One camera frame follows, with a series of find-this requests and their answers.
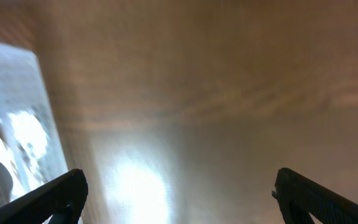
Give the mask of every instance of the wooden surface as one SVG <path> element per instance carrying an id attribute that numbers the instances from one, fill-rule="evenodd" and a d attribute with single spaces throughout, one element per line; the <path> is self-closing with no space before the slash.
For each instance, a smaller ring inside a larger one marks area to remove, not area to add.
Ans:
<path id="1" fill-rule="evenodd" d="M 358 203 L 358 1 L 29 9 L 66 158 L 89 182 L 85 223 L 283 223 L 280 167 Z"/>

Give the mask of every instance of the glossy table surface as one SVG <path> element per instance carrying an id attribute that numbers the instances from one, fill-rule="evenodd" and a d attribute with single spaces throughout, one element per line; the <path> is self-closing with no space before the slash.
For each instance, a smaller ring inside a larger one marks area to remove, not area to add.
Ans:
<path id="1" fill-rule="evenodd" d="M 358 203 L 358 1 L 25 8 L 85 223 L 283 223 L 281 167 Z"/>

